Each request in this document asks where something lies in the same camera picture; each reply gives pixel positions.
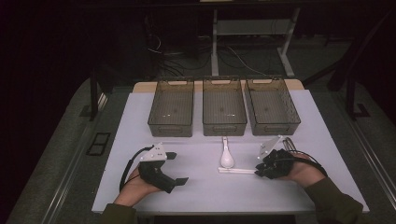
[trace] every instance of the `gray mesh basket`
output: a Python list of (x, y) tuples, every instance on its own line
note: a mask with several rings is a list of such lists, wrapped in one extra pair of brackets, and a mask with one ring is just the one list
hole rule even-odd
[(254, 135), (292, 135), (301, 123), (281, 77), (247, 77), (245, 97)]
[(205, 136), (242, 136), (248, 123), (239, 77), (204, 77)]
[(193, 77), (161, 77), (148, 118), (153, 136), (191, 137)]

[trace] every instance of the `white tabletop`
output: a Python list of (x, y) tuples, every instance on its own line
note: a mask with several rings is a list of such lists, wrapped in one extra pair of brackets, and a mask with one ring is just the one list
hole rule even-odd
[[(332, 137), (318, 112), (309, 91), (290, 91), (301, 124), (290, 136), (297, 149), (304, 151), (325, 167), (329, 177), (344, 193), (369, 211)], [(218, 215), (298, 214), (313, 212), (315, 207), (304, 190), (291, 181), (270, 180), (257, 175), (220, 174), (222, 141), (219, 136), (204, 136), (202, 93), (194, 98), (193, 136), (190, 138), (153, 137), (147, 124), (153, 92), (131, 93), (104, 171), (93, 212), (101, 213), (119, 193), (122, 172), (137, 150), (163, 142), (166, 151), (177, 157), (167, 161), (163, 172), (171, 178), (188, 177), (185, 186), (168, 194), (149, 195), (135, 206), (141, 215)], [(247, 124), (244, 136), (229, 136), (234, 168), (254, 169), (261, 143), (273, 136), (253, 136)]]

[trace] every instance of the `white spoon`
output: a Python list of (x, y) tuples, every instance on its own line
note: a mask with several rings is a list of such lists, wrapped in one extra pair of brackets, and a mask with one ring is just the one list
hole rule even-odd
[(231, 156), (230, 151), (228, 150), (227, 137), (222, 137), (222, 140), (223, 140), (224, 150), (221, 156), (220, 163), (224, 168), (231, 168), (233, 167), (233, 157)]

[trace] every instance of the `olive green sleeve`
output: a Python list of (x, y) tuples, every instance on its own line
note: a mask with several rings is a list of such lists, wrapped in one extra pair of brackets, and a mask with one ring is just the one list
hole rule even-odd
[(133, 224), (136, 210), (132, 207), (108, 203), (100, 217), (100, 224)]
[(305, 192), (315, 204), (318, 223), (373, 223), (363, 215), (361, 203), (342, 193), (328, 177)]

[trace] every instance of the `white plastic bracket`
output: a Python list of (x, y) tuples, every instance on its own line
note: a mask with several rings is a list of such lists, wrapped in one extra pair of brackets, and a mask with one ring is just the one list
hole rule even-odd
[(144, 156), (140, 158), (140, 161), (166, 161), (167, 156), (163, 143), (159, 143), (157, 146), (153, 147)]
[(260, 155), (257, 159), (262, 161), (262, 159), (268, 156), (282, 138), (282, 135), (278, 135), (277, 137), (262, 143), (262, 146), (260, 147)]

